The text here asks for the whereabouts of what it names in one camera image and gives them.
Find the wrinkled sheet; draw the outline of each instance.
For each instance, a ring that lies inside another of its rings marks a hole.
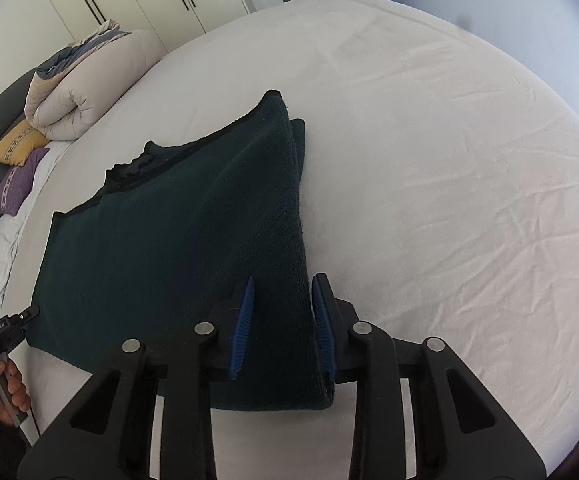
[[[579,118],[492,45],[393,2],[295,0],[165,57],[51,175],[3,312],[28,305],[54,210],[148,140],[206,136],[269,88],[307,125],[309,275],[327,272],[394,337],[447,340],[553,470],[579,438]],[[27,346],[14,358],[46,428],[88,375]],[[214,412],[219,476],[345,478],[354,396],[338,387],[319,413]]]
[[[36,203],[36,199],[43,189],[45,182],[51,175],[56,164],[69,148],[71,142],[53,140],[47,145],[49,152],[43,157],[34,173],[34,184],[31,192],[23,201],[16,216],[2,215],[0,217],[0,317],[5,289],[9,281],[13,261],[18,252],[18,242],[25,224]]]

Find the yellow pillow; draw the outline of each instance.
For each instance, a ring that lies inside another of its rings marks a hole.
[[[47,137],[23,120],[0,140],[0,162],[10,166],[24,166],[31,152],[36,148],[44,148],[48,143]]]

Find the folded towel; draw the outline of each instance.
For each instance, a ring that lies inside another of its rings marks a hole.
[[[269,91],[249,114],[175,148],[150,142],[104,187],[55,213],[28,342],[95,371],[109,347],[192,330],[237,280],[255,307],[234,383],[212,384],[231,410],[320,409],[319,367],[299,206],[305,130]]]

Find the patterned pillow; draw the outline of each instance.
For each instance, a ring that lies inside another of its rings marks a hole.
[[[31,152],[44,148],[49,140],[24,120],[0,140],[0,162],[10,166],[24,166]]]
[[[23,167],[13,166],[0,183],[0,215],[16,216],[23,201],[31,193],[38,163],[47,155],[49,148],[31,152]]]

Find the metal screw head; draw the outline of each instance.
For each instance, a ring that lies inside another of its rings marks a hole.
[[[365,321],[359,321],[357,323],[354,323],[352,329],[357,334],[365,335],[371,332],[371,325]]]
[[[203,321],[202,323],[198,323],[195,327],[194,327],[194,331],[198,334],[198,335],[209,335],[212,332],[214,332],[214,325],[212,325],[210,322],[208,321]]]
[[[140,341],[138,339],[127,339],[123,343],[123,351],[127,352],[128,354],[133,354],[134,352],[138,351],[140,348]]]
[[[445,349],[445,342],[438,337],[430,337],[427,339],[427,348],[432,352],[442,352]]]

